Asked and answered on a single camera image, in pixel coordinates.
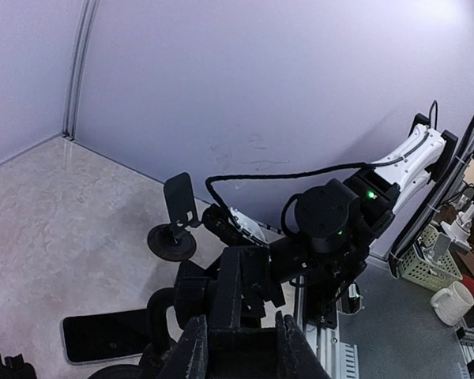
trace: round stand base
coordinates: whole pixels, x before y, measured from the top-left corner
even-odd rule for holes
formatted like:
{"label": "round stand base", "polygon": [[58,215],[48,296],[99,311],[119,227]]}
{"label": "round stand base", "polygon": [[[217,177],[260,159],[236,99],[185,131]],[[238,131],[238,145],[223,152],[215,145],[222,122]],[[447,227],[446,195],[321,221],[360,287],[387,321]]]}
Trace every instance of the round stand base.
{"label": "round stand base", "polygon": [[174,238],[167,224],[155,226],[148,234],[150,250],[165,261],[180,262],[190,259],[197,249],[197,242],[191,233]]}

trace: floor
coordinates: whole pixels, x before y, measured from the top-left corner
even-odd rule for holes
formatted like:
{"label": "floor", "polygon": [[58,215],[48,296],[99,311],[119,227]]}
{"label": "floor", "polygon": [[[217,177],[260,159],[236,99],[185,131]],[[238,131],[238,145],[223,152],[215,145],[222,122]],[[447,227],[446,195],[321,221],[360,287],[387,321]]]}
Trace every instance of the floor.
{"label": "floor", "polygon": [[[173,284],[177,264],[156,258],[145,243],[151,227],[168,220],[162,189],[62,138],[0,167],[2,355],[22,353],[39,379],[85,379],[109,366],[70,365],[60,323],[144,308],[155,290]],[[202,211],[205,204],[197,206]],[[224,248],[203,227],[194,237],[193,260],[202,266]],[[285,287],[285,294],[284,312],[291,313],[292,289]],[[180,331],[169,314],[176,337]]]}
{"label": "floor", "polygon": [[371,265],[357,282],[364,309],[340,316],[340,339],[358,346],[362,379],[460,379],[463,355],[430,306],[434,292]]}

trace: black smartphone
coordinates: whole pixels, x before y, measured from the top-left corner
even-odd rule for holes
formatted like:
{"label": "black smartphone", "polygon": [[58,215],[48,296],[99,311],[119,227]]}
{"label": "black smartphone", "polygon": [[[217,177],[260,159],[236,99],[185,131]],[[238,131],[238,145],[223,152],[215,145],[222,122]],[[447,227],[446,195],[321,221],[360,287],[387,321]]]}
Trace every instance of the black smartphone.
{"label": "black smartphone", "polygon": [[139,355],[149,343],[146,310],[67,317],[62,329],[74,364]]}

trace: beige basket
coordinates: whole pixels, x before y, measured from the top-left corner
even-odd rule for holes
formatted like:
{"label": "beige basket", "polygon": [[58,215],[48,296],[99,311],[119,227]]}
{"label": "beige basket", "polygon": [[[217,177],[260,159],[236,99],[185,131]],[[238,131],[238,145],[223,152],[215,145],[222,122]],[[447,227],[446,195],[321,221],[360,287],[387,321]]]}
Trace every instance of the beige basket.
{"label": "beige basket", "polygon": [[[439,232],[435,227],[427,225],[418,241],[422,242],[425,247],[430,247],[435,243],[438,235]],[[439,259],[438,264],[435,264],[422,259],[414,246],[402,257],[399,271],[404,279],[433,291],[446,288],[452,282],[462,280],[460,270],[449,252]]]}

